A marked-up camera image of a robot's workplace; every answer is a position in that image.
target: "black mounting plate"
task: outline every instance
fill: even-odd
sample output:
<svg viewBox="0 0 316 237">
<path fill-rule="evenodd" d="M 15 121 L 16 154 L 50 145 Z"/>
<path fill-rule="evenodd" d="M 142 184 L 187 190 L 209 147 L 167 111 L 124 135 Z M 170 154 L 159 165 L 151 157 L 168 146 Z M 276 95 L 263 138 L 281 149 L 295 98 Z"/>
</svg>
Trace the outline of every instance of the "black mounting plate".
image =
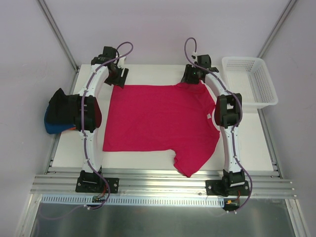
<svg viewBox="0 0 316 237">
<path fill-rule="evenodd" d="M 218 193 L 214 191 L 214 187 L 218 189 L 223 187 L 222 180 L 206 180 L 205 185 L 208 196 L 218 196 Z M 249 196 L 250 188 L 248 181 L 245 181 L 244 185 L 228 188 L 228 195 L 238 196 L 238 191 L 240 191 L 240 196 Z"/>
<path fill-rule="evenodd" d="M 119 192 L 119 178 L 105 178 L 108 182 L 111 194 L 117 194 Z M 76 193 L 102 193 L 104 190 L 105 183 L 102 180 L 102 186 L 95 186 L 93 184 L 80 184 L 79 182 L 76 184 Z"/>
</svg>

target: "pink t-shirt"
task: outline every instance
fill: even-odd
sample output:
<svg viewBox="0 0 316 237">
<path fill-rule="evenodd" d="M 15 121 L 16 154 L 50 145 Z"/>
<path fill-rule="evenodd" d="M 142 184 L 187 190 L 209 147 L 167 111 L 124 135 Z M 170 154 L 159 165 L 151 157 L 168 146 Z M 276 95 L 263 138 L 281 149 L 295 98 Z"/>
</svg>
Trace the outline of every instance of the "pink t-shirt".
<svg viewBox="0 0 316 237">
<path fill-rule="evenodd" d="M 190 177 L 212 156 L 219 131 L 215 103 L 200 83 L 114 86 L 103 151 L 175 151 L 174 166 Z"/>
</svg>

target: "white basket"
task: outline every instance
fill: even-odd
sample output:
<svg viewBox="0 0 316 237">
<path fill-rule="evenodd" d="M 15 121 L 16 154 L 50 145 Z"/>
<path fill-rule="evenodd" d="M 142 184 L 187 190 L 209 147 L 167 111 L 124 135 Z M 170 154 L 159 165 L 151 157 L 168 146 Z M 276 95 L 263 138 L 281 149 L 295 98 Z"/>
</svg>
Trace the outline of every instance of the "white basket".
<svg viewBox="0 0 316 237">
<path fill-rule="evenodd" d="M 261 109 L 278 102 L 266 63 L 261 58 L 224 57 L 223 76 L 227 87 L 242 96 L 242 106 Z"/>
</svg>

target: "white work surface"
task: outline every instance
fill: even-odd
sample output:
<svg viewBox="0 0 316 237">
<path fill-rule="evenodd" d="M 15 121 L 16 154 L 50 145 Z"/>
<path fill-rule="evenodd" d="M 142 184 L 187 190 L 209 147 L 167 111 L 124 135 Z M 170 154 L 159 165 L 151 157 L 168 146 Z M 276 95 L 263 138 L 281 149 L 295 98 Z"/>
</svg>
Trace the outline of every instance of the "white work surface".
<svg viewBox="0 0 316 237">
<path fill-rule="evenodd" d="M 184 65 L 127 65 L 129 73 L 127 84 L 138 85 L 174 85 L 180 82 Z M 75 86 L 74 94 L 83 87 L 88 79 L 90 65 L 82 65 Z M 104 84 L 98 103 L 102 112 L 102 124 L 98 132 L 98 148 L 102 149 L 105 125 L 108 116 L 112 86 Z M 266 140 L 257 112 L 244 113 L 239 125 L 239 149 L 241 162 L 245 169 L 251 171 L 273 171 Z M 175 170 L 175 152 L 103 152 L 103 168 L 128 168 L 149 170 Z M 82 143 L 77 131 L 65 131 L 61 134 L 53 167 L 81 167 L 83 162 Z M 208 162 L 200 170 L 222 170 L 224 167 L 223 140 Z"/>
</svg>

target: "white wall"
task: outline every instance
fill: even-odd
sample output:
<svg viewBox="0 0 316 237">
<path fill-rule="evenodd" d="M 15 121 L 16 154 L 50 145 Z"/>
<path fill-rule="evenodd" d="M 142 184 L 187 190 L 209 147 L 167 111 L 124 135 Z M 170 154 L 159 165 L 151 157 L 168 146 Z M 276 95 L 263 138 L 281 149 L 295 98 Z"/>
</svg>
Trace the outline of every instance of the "white wall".
<svg viewBox="0 0 316 237">
<path fill-rule="evenodd" d="M 300 0 L 264 60 L 279 103 L 265 115 L 286 178 L 316 236 L 316 1 Z"/>
<path fill-rule="evenodd" d="M 183 46 L 218 65 L 224 56 L 257 56 L 288 0 L 46 0 L 77 63 L 103 46 L 134 43 L 128 64 L 186 64 Z"/>
<path fill-rule="evenodd" d="M 52 136 L 43 116 L 74 71 L 35 0 L 0 2 L 0 236 L 14 236 Z"/>
</svg>

